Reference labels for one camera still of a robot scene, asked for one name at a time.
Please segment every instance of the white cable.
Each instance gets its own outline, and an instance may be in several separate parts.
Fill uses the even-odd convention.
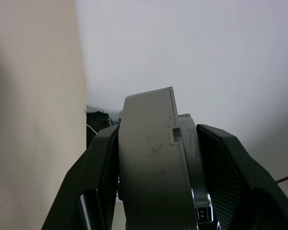
[[[93,130],[92,127],[90,127],[88,124],[86,124],[87,127],[89,127],[94,133],[98,134],[95,130]]]

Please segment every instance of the beige wall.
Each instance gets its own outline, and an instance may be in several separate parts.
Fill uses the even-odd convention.
[[[72,0],[0,0],[0,230],[39,230],[85,150]]]

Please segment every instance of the red cable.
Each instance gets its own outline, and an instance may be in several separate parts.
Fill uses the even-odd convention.
[[[287,181],[288,180],[288,176],[276,181],[277,184],[281,183],[281,182],[284,182],[284,181]]]

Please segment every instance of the black plastic panel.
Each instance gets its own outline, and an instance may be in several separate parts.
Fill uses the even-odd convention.
[[[239,140],[198,125],[205,179],[223,230],[288,230],[288,198]]]
[[[118,129],[101,130],[67,172],[42,230],[110,230],[118,183]]]

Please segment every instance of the gray plastic housing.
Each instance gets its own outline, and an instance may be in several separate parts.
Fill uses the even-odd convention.
[[[128,228],[197,229],[173,88],[127,97],[120,119],[119,196]]]

